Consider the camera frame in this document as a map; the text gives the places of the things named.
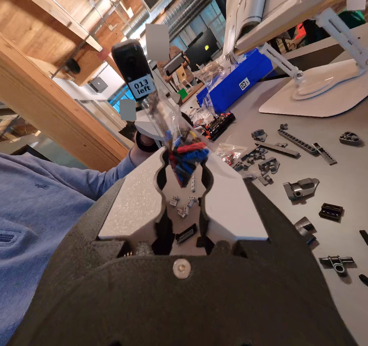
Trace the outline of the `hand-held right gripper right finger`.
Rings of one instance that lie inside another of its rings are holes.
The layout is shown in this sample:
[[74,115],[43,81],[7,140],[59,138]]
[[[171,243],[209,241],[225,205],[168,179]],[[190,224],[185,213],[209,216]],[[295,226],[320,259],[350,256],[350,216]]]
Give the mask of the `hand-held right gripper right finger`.
[[269,238],[242,176],[223,161],[202,163],[200,234],[214,244]]

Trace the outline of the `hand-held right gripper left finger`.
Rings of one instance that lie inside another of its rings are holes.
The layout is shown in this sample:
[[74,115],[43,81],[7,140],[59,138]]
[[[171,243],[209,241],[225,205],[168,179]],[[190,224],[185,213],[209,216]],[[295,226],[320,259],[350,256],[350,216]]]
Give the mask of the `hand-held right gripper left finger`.
[[174,240],[163,192],[167,166],[168,151],[161,147],[123,179],[100,240]]

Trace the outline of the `clear bag of lego pieces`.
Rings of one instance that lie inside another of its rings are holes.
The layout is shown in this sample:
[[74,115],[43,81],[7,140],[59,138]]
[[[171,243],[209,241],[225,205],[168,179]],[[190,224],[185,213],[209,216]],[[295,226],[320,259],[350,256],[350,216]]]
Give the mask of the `clear bag of lego pieces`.
[[213,150],[211,142],[183,117],[180,108],[161,91],[153,91],[142,102],[142,107],[154,130],[163,137],[168,162],[181,188],[191,182],[197,166]]

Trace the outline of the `person's left forearm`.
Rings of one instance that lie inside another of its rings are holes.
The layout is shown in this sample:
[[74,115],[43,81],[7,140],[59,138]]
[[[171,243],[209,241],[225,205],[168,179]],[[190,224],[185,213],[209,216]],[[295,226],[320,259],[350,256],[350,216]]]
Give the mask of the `person's left forearm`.
[[118,180],[124,178],[135,169],[132,157],[133,150],[130,150],[127,157],[107,172],[85,170],[80,192],[84,196],[96,201]]

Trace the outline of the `person's left hand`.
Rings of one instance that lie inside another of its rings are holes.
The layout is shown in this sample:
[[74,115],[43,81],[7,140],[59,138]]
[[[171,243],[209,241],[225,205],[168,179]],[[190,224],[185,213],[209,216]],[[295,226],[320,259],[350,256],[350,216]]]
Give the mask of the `person's left hand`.
[[159,150],[159,146],[154,139],[137,131],[134,136],[134,146],[130,151],[132,164],[137,167],[151,157],[157,150]]

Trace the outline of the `small clear plastic bag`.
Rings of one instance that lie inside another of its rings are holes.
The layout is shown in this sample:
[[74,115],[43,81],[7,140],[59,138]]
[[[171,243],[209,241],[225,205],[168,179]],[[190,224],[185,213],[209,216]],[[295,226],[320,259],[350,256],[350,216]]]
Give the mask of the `small clear plastic bag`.
[[214,152],[222,161],[233,167],[237,162],[237,159],[247,150],[247,148],[247,146],[220,142]]
[[190,124],[195,129],[204,131],[215,120],[216,114],[212,108],[200,107],[190,118]]

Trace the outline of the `black monitor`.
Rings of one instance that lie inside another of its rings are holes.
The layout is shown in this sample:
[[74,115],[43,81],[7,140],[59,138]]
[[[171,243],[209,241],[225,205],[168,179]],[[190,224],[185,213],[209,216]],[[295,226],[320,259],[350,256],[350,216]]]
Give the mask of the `black monitor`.
[[211,29],[201,32],[188,49],[184,52],[189,60],[192,71],[199,69],[198,66],[206,65],[212,61],[212,56],[219,51],[217,39]]

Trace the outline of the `crumpled clear plastic bag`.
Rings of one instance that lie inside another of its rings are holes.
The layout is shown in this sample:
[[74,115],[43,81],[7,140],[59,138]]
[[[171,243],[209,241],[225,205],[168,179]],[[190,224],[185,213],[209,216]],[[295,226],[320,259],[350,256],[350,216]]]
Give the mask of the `crumpled clear plastic bag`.
[[195,77],[203,82],[206,86],[211,86],[218,79],[227,75],[227,70],[221,64],[216,61],[209,62],[202,68],[200,68]]

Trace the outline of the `black tray of small parts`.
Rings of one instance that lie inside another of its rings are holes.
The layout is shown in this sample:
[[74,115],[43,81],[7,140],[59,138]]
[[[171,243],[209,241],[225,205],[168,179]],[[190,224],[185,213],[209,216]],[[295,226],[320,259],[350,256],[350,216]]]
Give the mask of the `black tray of small parts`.
[[210,141],[215,141],[235,120],[236,117],[232,112],[222,113],[210,123],[201,125],[203,128],[201,135]]

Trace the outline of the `wooden beam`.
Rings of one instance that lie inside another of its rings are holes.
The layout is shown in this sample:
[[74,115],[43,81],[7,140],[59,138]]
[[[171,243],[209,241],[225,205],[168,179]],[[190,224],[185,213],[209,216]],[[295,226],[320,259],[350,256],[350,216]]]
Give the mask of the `wooden beam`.
[[122,142],[2,36],[0,97],[89,169],[108,171],[128,155]]

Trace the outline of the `blue plastic bin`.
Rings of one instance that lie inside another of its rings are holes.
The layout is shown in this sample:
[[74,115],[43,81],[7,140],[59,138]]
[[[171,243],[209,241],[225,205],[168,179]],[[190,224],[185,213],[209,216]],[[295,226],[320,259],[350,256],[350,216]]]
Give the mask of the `blue plastic bin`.
[[208,89],[200,91],[196,96],[197,102],[203,106],[204,100],[208,101],[210,98],[214,112],[223,113],[272,70],[271,60],[258,49],[254,49],[246,53],[243,61],[232,72],[218,77],[210,91]]

